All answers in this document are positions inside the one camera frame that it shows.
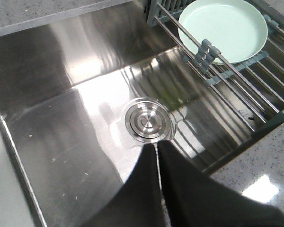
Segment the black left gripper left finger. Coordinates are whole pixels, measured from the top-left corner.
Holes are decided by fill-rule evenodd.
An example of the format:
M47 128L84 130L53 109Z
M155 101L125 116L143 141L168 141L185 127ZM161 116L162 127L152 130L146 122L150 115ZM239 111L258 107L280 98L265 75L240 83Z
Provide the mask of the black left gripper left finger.
M155 147L145 144L129 178L84 227L164 227Z

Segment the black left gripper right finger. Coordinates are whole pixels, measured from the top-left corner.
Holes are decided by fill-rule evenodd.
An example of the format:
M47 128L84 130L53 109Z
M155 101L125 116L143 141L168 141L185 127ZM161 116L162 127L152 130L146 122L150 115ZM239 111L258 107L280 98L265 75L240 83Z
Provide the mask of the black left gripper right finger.
M200 172L169 141L158 143L163 195L174 227L284 227L280 209Z

